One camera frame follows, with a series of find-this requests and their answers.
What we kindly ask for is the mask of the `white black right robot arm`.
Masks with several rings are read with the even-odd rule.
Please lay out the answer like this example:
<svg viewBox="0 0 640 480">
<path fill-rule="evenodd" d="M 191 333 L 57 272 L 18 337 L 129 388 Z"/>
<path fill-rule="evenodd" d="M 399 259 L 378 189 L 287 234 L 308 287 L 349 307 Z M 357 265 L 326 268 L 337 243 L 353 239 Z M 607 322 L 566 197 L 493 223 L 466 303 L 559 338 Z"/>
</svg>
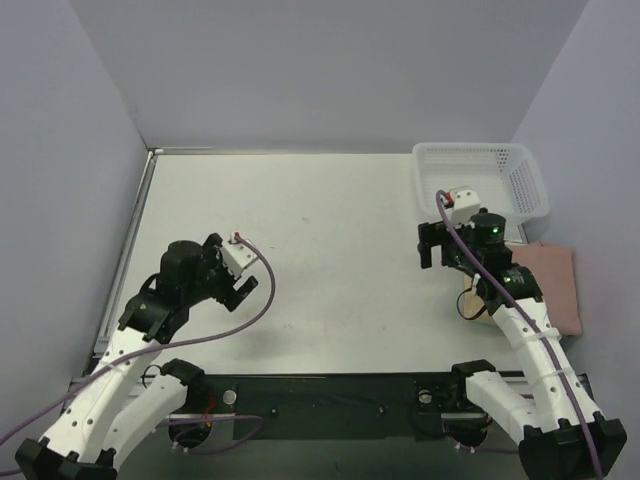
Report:
<svg viewBox="0 0 640 480">
<path fill-rule="evenodd" d="M 467 275 L 513 348 L 531 390 L 516 393 L 486 361 L 458 365 L 446 385 L 458 409 L 482 408 L 517 444 L 530 479 L 603 479 L 627 441 L 618 419 L 608 419 L 583 387 L 551 325 L 532 272 L 515 263 L 504 241 L 505 219 L 480 210 L 462 226 L 448 220 L 418 227 L 422 268 L 441 263 Z"/>
</svg>

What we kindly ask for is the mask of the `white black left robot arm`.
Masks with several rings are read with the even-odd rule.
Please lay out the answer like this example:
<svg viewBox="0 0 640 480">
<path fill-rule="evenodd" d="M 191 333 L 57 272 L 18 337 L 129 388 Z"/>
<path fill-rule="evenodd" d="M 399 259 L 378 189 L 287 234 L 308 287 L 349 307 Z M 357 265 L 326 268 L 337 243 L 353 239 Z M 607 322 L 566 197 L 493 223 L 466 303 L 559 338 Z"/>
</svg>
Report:
<svg viewBox="0 0 640 480">
<path fill-rule="evenodd" d="M 223 240 L 211 234 L 204 243 L 171 243 L 158 272 L 146 279 L 126 304 L 118 326 L 92 373 L 46 407 L 64 410 L 37 439 L 26 439 L 15 453 L 27 479 L 114 479 L 124 460 L 177 410 L 193 412 L 206 397 L 206 374 L 173 359 L 133 401 L 127 398 L 163 351 L 221 340 L 255 324 L 260 310 L 226 332 L 175 340 L 198 304 L 214 300 L 234 311 L 257 287 L 245 271 L 264 255 L 240 235 Z"/>
</svg>

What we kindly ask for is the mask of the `pink graphic t shirt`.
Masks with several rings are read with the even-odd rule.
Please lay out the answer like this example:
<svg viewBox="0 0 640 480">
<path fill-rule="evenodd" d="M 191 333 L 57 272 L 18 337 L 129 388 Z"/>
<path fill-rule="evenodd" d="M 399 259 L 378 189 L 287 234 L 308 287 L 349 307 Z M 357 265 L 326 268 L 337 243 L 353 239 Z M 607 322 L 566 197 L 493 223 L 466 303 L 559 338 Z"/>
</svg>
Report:
<svg viewBox="0 0 640 480">
<path fill-rule="evenodd" d="M 534 275 L 547 305 L 551 324 L 563 336 L 580 336 L 579 316 L 572 250 L 549 242 L 510 244 L 513 261 Z"/>
</svg>

